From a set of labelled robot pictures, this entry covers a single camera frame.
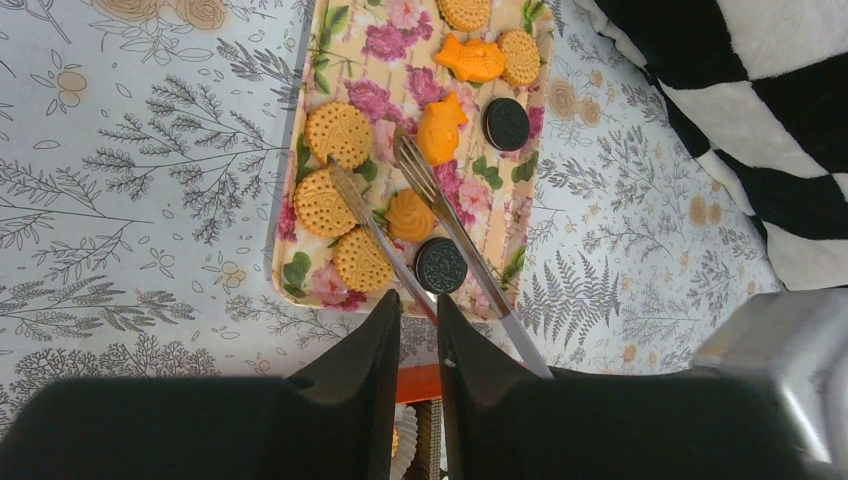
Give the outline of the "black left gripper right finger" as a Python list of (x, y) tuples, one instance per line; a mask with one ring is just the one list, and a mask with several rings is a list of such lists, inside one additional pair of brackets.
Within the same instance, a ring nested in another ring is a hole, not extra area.
[(706, 369), (534, 374), (437, 302), (453, 479), (825, 479), (774, 398)]

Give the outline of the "floral cookie tray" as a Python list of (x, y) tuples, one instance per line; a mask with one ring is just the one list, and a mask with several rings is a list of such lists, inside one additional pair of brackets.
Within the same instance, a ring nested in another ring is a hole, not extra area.
[[(427, 240), (445, 237), (468, 267), (462, 286), (446, 295), (469, 320), (495, 320), (516, 305), (540, 159), (554, 17), (541, 1), (489, 4), (488, 23), (461, 32), (447, 23), (437, 1), (316, 3), (273, 253), (273, 282), (286, 300), (302, 307), (367, 312), (395, 290), (408, 315), (424, 317), (442, 294), (420, 285), (414, 258)], [(480, 39), (497, 45), (511, 30), (530, 34), (539, 49), (540, 73), (528, 86), (510, 85), (502, 75), (487, 83), (460, 82), (433, 60), (449, 33), (462, 43)], [(425, 106), (450, 92), (457, 94), (468, 123), (459, 127), (453, 160), (433, 167), (418, 149), (418, 125)], [(528, 114), (530, 136), (518, 151), (500, 151), (484, 136), (483, 112), (496, 98), (516, 100)], [(308, 116), (330, 102), (353, 105), (371, 125), (374, 146), (356, 169), (343, 168), (332, 156), (322, 164), (307, 145)], [(342, 236), (315, 236), (297, 219), (293, 195), (298, 184), (324, 168), (357, 218), (356, 227), (368, 232), (393, 267), (392, 279), (381, 290), (349, 289), (333, 261)], [(422, 243), (394, 239), (385, 219), (391, 197), (407, 188), (436, 218)]]

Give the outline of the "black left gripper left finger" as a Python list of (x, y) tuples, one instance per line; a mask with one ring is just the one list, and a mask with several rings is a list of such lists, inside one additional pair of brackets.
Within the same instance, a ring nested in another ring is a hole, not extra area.
[(1, 444), (5, 479), (385, 479), (401, 306), (286, 378), (75, 379), (34, 396)]

